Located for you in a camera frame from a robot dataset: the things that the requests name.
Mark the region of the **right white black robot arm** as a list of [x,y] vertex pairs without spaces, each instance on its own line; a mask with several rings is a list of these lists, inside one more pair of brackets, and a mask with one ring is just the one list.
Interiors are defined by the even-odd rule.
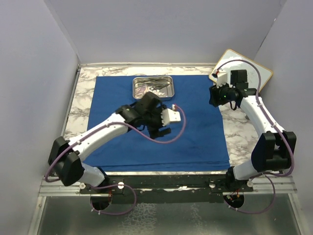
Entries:
[[232,70],[227,73],[214,70],[212,76],[216,84],[209,89],[209,104],[218,107],[228,103],[232,110],[240,108],[250,119],[259,137],[250,159],[227,170],[225,187],[229,191],[236,191],[249,179],[262,173],[292,170],[296,135],[273,120],[258,90],[249,88],[247,71]]

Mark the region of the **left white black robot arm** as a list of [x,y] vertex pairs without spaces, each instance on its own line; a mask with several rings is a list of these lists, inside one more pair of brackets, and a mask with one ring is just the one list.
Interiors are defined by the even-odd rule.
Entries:
[[102,171],[83,163],[96,149],[110,140],[138,130],[140,126],[148,128],[150,138],[163,137],[171,132],[168,127],[175,120],[175,111],[167,108],[160,98],[152,92],[131,105],[122,105],[105,121],[88,131],[66,140],[58,137],[54,140],[48,158],[49,171],[54,171],[64,186],[81,181],[90,184],[97,193],[107,190],[108,181]]

